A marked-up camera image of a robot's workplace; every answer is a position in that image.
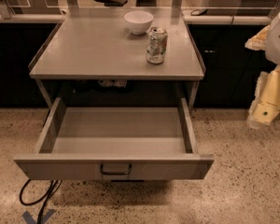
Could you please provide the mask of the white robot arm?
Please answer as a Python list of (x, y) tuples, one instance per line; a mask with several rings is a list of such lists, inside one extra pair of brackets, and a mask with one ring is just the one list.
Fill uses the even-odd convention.
[(275, 64), (272, 72), (260, 73), (255, 99), (248, 111), (247, 124), (258, 129), (270, 125), (280, 113), (280, 12), (269, 25), (249, 38), (245, 47), (264, 50), (266, 59)]

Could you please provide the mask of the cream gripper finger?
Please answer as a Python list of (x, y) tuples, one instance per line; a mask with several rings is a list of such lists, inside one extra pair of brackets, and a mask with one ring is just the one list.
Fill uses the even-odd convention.
[(255, 98), (258, 100), (265, 88), (267, 79), (268, 79), (268, 73), (267, 72), (261, 72), (259, 75), (259, 78), (257, 80), (257, 85), (255, 89)]
[(256, 35), (252, 36), (245, 42), (245, 47), (252, 50), (265, 50), (266, 39), (270, 26), (262, 28)]

